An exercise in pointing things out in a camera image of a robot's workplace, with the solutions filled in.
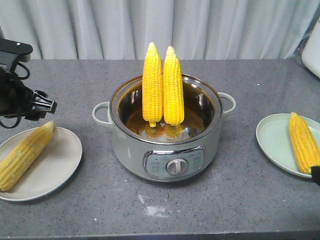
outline light green plate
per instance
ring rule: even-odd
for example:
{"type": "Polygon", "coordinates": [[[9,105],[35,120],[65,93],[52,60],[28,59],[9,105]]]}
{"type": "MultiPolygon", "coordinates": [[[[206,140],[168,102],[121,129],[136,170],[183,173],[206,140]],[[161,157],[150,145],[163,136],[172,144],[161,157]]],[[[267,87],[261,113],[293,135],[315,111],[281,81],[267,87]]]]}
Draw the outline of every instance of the light green plate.
{"type": "MultiPolygon", "coordinates": [[[[289,116],[287,113],[280,113],[262,119],[255,130],[256,139],[263,153],[279,168],[310,179],[311,175],[299,172],[296,165],[288,133],[289,116]]],[[[311,119],[303,118],[320,146],[320,124],[311,119]]]]}

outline gray countertop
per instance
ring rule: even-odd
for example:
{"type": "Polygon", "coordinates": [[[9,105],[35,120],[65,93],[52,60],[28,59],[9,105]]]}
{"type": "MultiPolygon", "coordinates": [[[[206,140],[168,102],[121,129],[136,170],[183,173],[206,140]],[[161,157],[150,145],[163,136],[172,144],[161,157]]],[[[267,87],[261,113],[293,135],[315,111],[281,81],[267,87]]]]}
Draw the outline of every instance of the gray countertop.
{"type": "Polygon", "coordinates": [[[218,153],[200,174],[144,180],[117,160],[93,107],[141,75],[140,60],[31,60],[24,83],[58,103],[39,122],[0,129],[0,143],[49,120],[74,132],[83,155],[71,178],[42,198],[0,200],[0,239],[320,239],[320,187],[278,168],[256,140],[258,122],[297,112],[320,122],[320,80],[294,59],[181,61],[185,74],[232,95],[218,153]],[[148,209],[159,208],[161,214],[148,209]]]}

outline control knob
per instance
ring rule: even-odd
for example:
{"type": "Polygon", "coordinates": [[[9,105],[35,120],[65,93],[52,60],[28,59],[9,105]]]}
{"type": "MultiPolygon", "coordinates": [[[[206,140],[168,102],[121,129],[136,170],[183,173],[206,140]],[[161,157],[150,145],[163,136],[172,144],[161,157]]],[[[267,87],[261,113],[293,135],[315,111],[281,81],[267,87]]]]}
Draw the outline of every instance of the control knob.
{"type": "Polygon", "coordinates": [[[172,175],[182,174],[187,170],[187,161],[182,158],[177,158],[169,161],[166,165],[166,170],[172,175]]]}

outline black object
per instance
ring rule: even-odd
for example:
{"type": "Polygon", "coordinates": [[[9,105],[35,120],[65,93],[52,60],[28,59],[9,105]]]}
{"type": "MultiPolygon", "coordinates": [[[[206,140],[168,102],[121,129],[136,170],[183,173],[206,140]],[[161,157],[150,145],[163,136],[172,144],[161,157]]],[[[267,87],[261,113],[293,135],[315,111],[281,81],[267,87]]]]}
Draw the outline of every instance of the black object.
{"type": "Polygon", "coordinates": [[[320,186],[320,166],[311,167],[311,179],[320,186]]]}
{"type": "Polygon", "coordinates": [[[0,121],[4,128],[15,128],[22,117],[38,121],[47,112],[54,114],[56,111],[57,103],[47,99],[45,92],[33,91],[22,82],[29,78],[30,71],[20,62],[28,62],[32,51],[29,44],[0,38],[0,117],[17,118],[12,126],[0,121]],[[15,73],[17,65],[26,71],[25,76],[15,73]]]}

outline white plate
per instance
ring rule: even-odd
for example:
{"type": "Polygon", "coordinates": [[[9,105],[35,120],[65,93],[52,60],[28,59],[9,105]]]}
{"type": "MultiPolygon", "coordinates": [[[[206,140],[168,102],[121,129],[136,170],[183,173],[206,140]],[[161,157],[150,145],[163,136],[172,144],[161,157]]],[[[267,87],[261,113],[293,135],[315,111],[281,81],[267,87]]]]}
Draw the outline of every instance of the white plate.
{"type": "MultiPolygon", "coordinates": [[[[264,154],[278,167],[291,174],[310,179],[311,175],[299,172],[297,167],[288,133],[289,116],[280,113],[262,119],[256,127],[256,139],[264,154]]],[[[320,124],[303,118],[320,146],[320,124]]]]}
{"type": "MultiPolygon", "coordinates": [[[[23,131],[1,144],[0,161],[35,129],[23,131]]],[[[28,201],[51,193],[74,173],[82,151],[77,135],[68,129],[56,127],[50,143],[10,190],[0,191],[0,199],[28,201]]]]}

